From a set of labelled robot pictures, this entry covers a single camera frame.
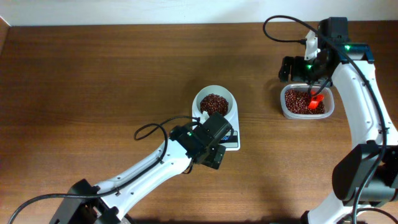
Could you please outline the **red measuring scoop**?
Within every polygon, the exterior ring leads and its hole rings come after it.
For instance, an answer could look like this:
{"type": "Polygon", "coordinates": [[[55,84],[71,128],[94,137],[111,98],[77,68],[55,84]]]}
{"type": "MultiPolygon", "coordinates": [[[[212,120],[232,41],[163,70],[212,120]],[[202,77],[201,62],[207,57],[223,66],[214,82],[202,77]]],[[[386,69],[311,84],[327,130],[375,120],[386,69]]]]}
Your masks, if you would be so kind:
{"type": "Polygon", "coordinates": [[[319,104],[323,101],[324,96],[322,94],[316,95],[314,91],[310,92],[310,102],[308,104],[308,109],[315,110],[318,108],[319,104]]]}

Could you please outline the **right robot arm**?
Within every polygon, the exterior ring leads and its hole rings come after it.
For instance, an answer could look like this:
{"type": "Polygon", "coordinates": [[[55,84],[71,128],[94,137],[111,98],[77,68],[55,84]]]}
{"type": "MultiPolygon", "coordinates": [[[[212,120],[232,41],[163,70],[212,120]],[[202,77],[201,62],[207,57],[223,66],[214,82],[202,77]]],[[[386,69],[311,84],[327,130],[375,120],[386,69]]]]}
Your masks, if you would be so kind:
{"type": "Polygon", "coordinates": [[[300,221],[356,223],[360,213],[380,211],[397,200],[397,130],[377,86],[371,49],[350,40],[346,18],[322,20],[302,44],[305,55],[284,58],[279,72],[286,82],[280,94],[284,116],[302,119],[287,102],[292,90],[323,99],[329,116],[334,109],[330,87],[335,86],[348,118],[352,149],[333,170],[332,193],[300,221]]]}

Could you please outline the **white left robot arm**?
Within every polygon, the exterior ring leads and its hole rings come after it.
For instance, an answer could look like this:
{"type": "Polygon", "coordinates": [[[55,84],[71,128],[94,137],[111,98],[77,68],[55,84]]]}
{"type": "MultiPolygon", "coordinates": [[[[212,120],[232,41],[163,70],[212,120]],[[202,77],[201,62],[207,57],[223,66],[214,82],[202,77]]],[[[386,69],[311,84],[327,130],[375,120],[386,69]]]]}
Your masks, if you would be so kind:
{"type": "Polygon", "coordinates": [[[190,172],[195,164],[218,169],[226,152],[224,140],[236,124],[219,113],[174,127],[149,156],[119,175],[90,185],[74,184],[71,194],[94,198],[65,198],[51,223],[127,223],[127,213],[137,202],[166,180],[190,172]]]}

